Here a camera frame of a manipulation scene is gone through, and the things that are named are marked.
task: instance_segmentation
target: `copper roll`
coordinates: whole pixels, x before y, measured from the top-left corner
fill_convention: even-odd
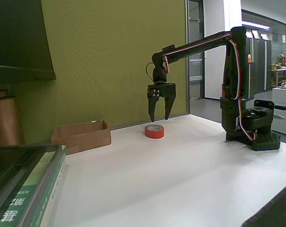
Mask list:
[[[24,144],[24,135],[14,97],[0,91],[0,146]]]

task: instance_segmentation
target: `cable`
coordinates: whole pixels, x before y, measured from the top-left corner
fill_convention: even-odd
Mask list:
[[[251,141],[254,141],[254,140],[256,140],[256,137],[257,137],[256,132],[253,133],[253,138],[252,138],[251,135],[249,135],[249,133],[247,132],[247,130],[243,127],[243,113],[242,113],[243,110],[242,110],[242,99],[241,99],[241,91],[240,91],[242,75],[241,75],[241,71],[240,71],[241,67],[240,67],[240,61],[239,61],[239,52],[238,52],[236,43],[232,39],[230,40],[230,43],[234,47],[236,64],[237,64],[237,75],[238,75],[237,92],[236,92],[236,97],[234,98],[234,100],[236,100],[236,99],[238,100],[239,124],[240,124],[242,131],[248,137],[248,139]]]
[[[234,100],[240,98],[241,96],[241,92],[240,92],[240,87],[241,87],[241,79],[242,79],[242,75],[241,75],[241,71],[240,71],[240,61],[239,61],[239,52],[238,52],[238,49],[237,49],[237,45],[236,43],[231,39],[230,40],[230,43],[233,45],[234,47],[234,51],[235,51],[235,57],[236,57],[236,64],[237,64],[237,75],[238,75],[238,78],[237,78],[237,91],[236,91],[236,97],[234,98]]]
[[[286,111],[286,106],[284,106],[284,105],[274,105],[274,109],[285,110]]]
[[[274,114],[273,117],[275,119],[280,119],[280,120],[286,120],[286,117],[282,116],[282,115],[278,115],[278,114]]]
[[[146,74],[147,74],[147,76],[153,81],[153,79],[149,76],[148,71],[147,71],[148,65],[150,65],[150,64],[153,64],[153,62],[149,62],[149,63],[146,65]]]

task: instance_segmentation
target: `olive green wall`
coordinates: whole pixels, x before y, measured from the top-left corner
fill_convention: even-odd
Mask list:
[[[56,124],[105,119],[110,126],[149,120],[145,65],[153,53],[185,43],[182,0],[42,0],[56,81],[12,86],[27,143]],[[172,114],[186,113],[185,60],[170,66]],[[164,115],[164,102],[156,115]]]

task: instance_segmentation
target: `tape roll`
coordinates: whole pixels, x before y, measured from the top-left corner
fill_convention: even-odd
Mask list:
[[[157,124],[147,125],[145,127],[145,135],[153,139],[162,138],[165,135],[164,127]]]

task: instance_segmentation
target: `door frame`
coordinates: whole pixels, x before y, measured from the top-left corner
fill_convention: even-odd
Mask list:
[[[204,5],[203,0],[185,0],[185,27],[186,27],[186,44],[189,42],[189,1],[197,2],[199,4],[199,17],[201,23],[199,24],[199,32],[205,37],[204,28]],[[200,97],[205,97],[205,52],[201,53],[202,57],[202,80],[200,82]],[[187,104],[186,112],[190,114],[190,85],[189,85],[189,57],[186,57],[186,90],[187,90]]]

